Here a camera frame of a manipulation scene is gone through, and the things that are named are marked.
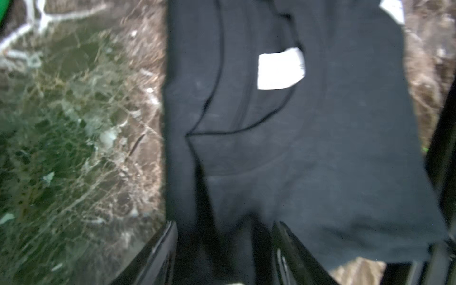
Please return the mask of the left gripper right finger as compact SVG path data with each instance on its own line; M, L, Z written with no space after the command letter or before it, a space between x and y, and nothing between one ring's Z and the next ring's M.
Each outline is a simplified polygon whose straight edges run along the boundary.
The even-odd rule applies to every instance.
M338 285L285 223L274 223L272 237L281 285Z

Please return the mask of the black t-shirt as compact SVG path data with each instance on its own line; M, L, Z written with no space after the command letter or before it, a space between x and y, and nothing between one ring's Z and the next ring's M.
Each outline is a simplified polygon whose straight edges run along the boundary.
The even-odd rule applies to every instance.
M327 271L447 238L379 1L169 1L167 24L174 284L277 284L275 222Z

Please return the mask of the green plastic basket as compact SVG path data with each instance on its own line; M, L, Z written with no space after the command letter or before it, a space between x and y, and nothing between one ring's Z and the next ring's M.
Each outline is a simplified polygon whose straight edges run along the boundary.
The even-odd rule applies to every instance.
M2 24L6 18L10 3L11 0L0 0L0 24Z

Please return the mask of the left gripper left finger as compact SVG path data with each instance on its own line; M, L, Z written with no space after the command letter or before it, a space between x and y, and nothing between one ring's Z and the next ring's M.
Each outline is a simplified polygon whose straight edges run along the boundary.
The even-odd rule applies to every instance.
M111 285L172 284L178 229L167 221Z

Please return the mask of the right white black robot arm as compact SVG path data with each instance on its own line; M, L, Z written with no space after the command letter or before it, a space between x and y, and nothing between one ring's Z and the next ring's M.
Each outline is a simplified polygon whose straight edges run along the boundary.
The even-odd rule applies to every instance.
M448 228L447 237L430 247L427 262L388 264L382 285L454 285L456 283L456 84L452 83L426 154L426 171Z

